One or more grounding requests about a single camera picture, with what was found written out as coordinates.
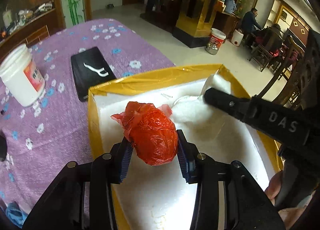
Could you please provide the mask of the person right hand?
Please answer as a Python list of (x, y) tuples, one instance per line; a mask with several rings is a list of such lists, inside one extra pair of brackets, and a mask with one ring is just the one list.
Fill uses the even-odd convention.
[[(282, 171), (279, 171), (276, 173), (271, 179), (268, 184), (268, 187), (265, 189), (265, 194), (270, 199), (272, 204), (274, 205), (276, 196), (279, 194), (281, 189), (281, 179), (282, 179)], [(303, 214), (304, 210), (309, 205), (311, 199), (314, 196), (313, 192), (311, 195), (306, 197), (303, 201), (299, 203), (297, 207), (293, 208), (285, 208), (280, 210), (278, 213), (281, 217), (281, 219), (284, 222), (286, 229), (291, 229), (294, 223), (300, 218), (300, 216)]]

